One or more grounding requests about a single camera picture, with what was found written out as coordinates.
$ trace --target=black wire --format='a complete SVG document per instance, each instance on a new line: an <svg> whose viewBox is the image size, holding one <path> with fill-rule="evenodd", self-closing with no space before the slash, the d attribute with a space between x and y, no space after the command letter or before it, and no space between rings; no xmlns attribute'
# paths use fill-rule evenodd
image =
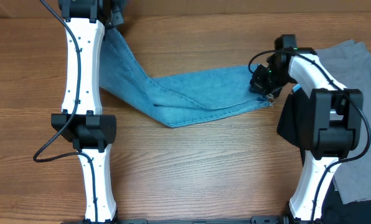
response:
<svg viewBox="0 0 371 224"><path fill-rule="evenodd" d="M77 85L76 85L75 105L73 106L72 114L70 115L70 117L69 117L68 121L65 123L65 125L59 131L57 131L57 133L55 133L53 135L53 137L51 137L50 140L48 140L34 154L33 159L34 159L35 162L50 162L50 161L54 161L56 159L60 159L60 158L67 157L67 156L83 156L83 157L86 157L87 162L90 164L90 169L92 170L93 203L94 203L94 210L95 210L95 223L98 223L98 209L97 209L97 197L96 197L96 180L95 180L95 173L94 173L94 167L93 167L93 161L92 161L92 159L88 155L86 155L86 154L84 154L82 152L69 152L69 153L65 153L65 154L62 154L62 155L59 155L59 156L54 156L54 157L47 158L47 159L38 159L37 158L40 153L42 153L50 144L52 144L62 134L62 132L65 129L68 128L68 126L70 125L71 121L73 120L73 118L74 118L74 116L76 114L76 111L78 109L78 104L79 104L80 78L81 78L81 74L82 74L81 71L80 71L80 69L81 69L80 49L79 49L79 45L78 45L78 42L76 40L75 35L73 34L73 32L71 31L71 29L69 28L69 26L64 22L64 20L44 0L40 0L40 2L66 28L66 30L68 31L69 35L71 36L71 38L73 40L73 43L75 44L77 61L78 61L78 80L77 80Z"/></svg>
<svg viewBox="0 0 371 224"><path fill-rule="evenodd" d="M318 183L318 186L317 186L317 189L316 189L316 194L314 195L314 200L313 200L313 207L312 207L312 212L311 212L311 218L310 218L310 222L311 223L314 223L314 214L316 212L316 206L317 206L317 199L318 199L318 194L319 194L319 191L320 191L320 188L321 188L321 185L325 179L325 176L327 175L328 172L330 172L330 169L338 164L341 164L341 163L345 163L345 162L350 162L350 161L354 161L354 160L357 160L357 159L360 159L361 157L363 157L370 145L371 145L371 127L368 123L368 119L367 117L365 116L365 114L362 112L362 110L356 105L356 103L354 102L354 100L350 99L350 97L346 94L346 92L344 90L342 90L341 88L339 88L339 86L337 86L333 80L331 80L328 76L328 74L321 68L321 66L319 66L315 61L311 60L310 58L307 58L301 54L298 54L296 52L288 52L288 51L285 51L285 50L267 50L265 52L261 52L261 53L258 53L257 55L255 55L250 61L249 61L249 64L248 64L248 69L249 71L254 74L250 68L250 65L252 64L252 62L254 61L254 59L256 59L257 57L261 56L261 55L264 55L264 54L269 54L269 53L278 53L278 54L288 54L288 55L292 55L292 56L298 56L302 59L305 59L306 61L312 63L314 66L316 66L318 68L318 70L325 76L325 78L327 79L327 81L329 82L329 84L331 84L335 89L339 90L343 97L357 110L357 112L359 112L359 115L361 116L363 122L364 122L364 125L365 125L365 128L367 130L367 144L365 145L364 147L364 150L357 156L355 157L351 157L351 158L348 158L348 159L342 159L342 160L339 160L339 161L336 161L334 162L333 164L329 165L326 167L324 173L322 174L321 176L321 179Z"/></svg>

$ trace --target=wooden table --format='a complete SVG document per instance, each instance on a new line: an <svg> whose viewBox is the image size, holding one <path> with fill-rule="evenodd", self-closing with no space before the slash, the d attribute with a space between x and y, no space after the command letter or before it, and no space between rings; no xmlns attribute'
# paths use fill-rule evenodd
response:
<svg viewBox="0 0 371 224"><path fill-rule="evenodd" d="M281 34L314 48L355 39L371 51L371 13L134 17L121 31L152 77L246 64ZM56 20L0 19L0 223L84 217L78 158L32 160L54 134L66 63ZM287 92L272 108L170 129L102 90L104 112L118 120L111 178L120 218L280 214L301 172L299 149L276 134ZM60 138L42 156L72 150Z"/></svg>

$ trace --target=black bracket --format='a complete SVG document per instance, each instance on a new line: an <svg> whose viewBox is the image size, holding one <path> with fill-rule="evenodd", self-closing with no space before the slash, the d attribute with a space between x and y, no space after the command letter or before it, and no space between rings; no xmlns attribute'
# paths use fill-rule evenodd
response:
<svg viewBox="0 0 371 224"><path fill-rule="evenodd" d="M71 18L87 18L91 23L102 24L111 19L111 0L59 0L61 16L70 22Z"/></svg>
<svg viewBox="0 0 371 224"><path fill-rule="evenodd" d="M349 98L361 109L360 90L345 89ZM331 120L330 113L340 119ZM313 89L310 98L298 90L286 99L277 133L285 140L311 151L314 158L346 158L360 140L361 117L340 91Z"/></svg>
<svg viewBox="0 0 371 224"><path fill-rule="evenodd" d="M290 224L287 216L260 215L252 216L251 224Z"/></svg>
<svg viewBox="0 0 371 224"><path fill-rule="evenodd" d="M68 121L70 114L52 114L51 125L60 130ZM104 152L108 144L116 138L116 118L114 115L76 114L62 136L72 142L73 148L98 149Z"/></svg>

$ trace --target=gray cloth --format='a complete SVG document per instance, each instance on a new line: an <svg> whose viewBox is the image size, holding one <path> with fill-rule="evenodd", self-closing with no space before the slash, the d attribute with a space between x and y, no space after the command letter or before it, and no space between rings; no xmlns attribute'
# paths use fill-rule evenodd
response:
<svg viewBox="0 0 371 224"><path fill-rule="evenodd" d="M323 66L347 88L358 88L364 96L363 112L371 126L371 55L363 42L348 40L329 49L317 50ZM360 142L349 157L362 152L367 143L367 132L362 122ZM371 147L361 159L342 164L335 173L334 182L343 204L371 199Z"/></svg>

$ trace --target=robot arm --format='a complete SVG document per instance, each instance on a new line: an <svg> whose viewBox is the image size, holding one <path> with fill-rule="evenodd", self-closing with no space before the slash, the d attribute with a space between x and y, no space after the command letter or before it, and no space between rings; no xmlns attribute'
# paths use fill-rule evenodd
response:
<svg viewBox="0 0 371 224"><path fill-rule="evenodd" d="M78 108L71 125L62 134L73 148L92 159L95 174L95 198L92 170L87 158L79 156L83 169L87 207L82 223L116 223L116 203L111 189L110 151L116 137L116 118L103 115L99 89L99 64L105 24L110 20L108 1L60 0L62 17L73 32L80 48L81 79ZM71 35L67 31L67 87L62 113L52 114L52 126L58 131L68 121L75 104L78 60Z"/></svg>
<svg viewBox="0 0 371 224"><path fill-rule="evenodd" d="M321 65L313 49L299 49L294 35L281 36L275 41L275 47L278 53L268 58L269 65L259 65L253 74L250 91L278 96L281 87L288 82L298 83L286 100L277 132L300 148L304 163L299 184L289 201L290 223L309 223L316 189L326 167L346 158L349 151L357 147L360 136L361 117L328 78L359 108L362 107L362 94L336 81ZM304 58L282 54L286 51L314 61L328 77ZM315 220L321 218L322 203L339 165L331 168L321 185Z"/></svg>

